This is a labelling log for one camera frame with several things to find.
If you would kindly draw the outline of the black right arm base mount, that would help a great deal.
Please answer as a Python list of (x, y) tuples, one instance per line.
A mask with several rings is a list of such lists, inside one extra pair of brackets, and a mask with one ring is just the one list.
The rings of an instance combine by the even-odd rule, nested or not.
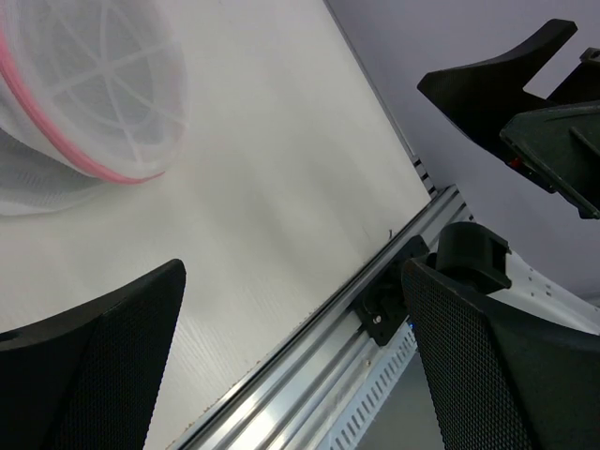
[(368, 335), (384, 347), (408, 316), (401, 285), (406, 261), (428, 255), (421, 235), (411, 237), (354, 299), (352, 306)]

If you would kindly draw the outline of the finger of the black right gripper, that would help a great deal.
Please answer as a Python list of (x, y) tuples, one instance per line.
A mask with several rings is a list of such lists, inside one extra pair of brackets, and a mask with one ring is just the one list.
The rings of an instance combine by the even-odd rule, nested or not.
[(519, 113), (557, 104), (524, 87), (577, 30), (572, 21), (552, 19), (499, 56), (429, 72), (417, 89), (468, 139), (496, 158), (515, 159), (500, 132)]

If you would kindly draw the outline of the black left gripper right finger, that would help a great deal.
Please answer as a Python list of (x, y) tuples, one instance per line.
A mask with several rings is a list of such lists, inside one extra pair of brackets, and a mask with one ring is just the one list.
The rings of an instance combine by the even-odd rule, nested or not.
[(447, 449), (596, 449), (599, 338), (407, 261), (402, 288)]

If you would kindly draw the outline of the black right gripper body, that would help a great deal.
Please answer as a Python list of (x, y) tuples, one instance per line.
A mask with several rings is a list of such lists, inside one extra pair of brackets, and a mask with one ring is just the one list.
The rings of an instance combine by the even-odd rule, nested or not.
[(552, 107), (522, 112), (501, 130), (517, 158), (584, 219), (599, 218), (599, 50), (589, 48), (555, 89)]

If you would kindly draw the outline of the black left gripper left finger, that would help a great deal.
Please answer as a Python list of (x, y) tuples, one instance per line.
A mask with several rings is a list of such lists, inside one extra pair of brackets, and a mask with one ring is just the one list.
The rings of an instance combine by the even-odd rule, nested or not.
[(171, 260), (1, 336), (4, 449), (141, 449), (183, 302)]

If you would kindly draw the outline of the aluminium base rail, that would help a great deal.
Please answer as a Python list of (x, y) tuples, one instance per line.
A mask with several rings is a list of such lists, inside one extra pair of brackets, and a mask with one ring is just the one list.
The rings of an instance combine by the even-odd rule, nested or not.
[(437, 193), (355, 277), (199, 419), (175, 449), (317, 449), (383, 356), (352, 308), (356, 296), (415, 236), (429, 247), (468, 218), (455, 186)]

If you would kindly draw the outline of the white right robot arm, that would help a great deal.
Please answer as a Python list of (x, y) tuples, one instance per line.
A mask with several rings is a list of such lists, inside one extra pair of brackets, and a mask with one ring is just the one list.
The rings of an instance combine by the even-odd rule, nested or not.
[[(551, 19), (512, 50), (426, 74), (418, 90), (463, 135), (515, 173), (599, 217), (599, 51), (587, 49), (548, 97), (526, 84), (576, 33)], [(535, 271), (500, 236), (461, 224), (444, 232), (437, 269), (498, 302), (589, 335), (599, 309)]]

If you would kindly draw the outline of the white mesh laundry bag pink trim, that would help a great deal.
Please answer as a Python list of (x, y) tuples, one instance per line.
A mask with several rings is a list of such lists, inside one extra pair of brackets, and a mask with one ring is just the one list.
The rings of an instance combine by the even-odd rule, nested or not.
[(157, 178), (187, 124), (187, 71), (165, 2), (2, 3), (3, 215)]

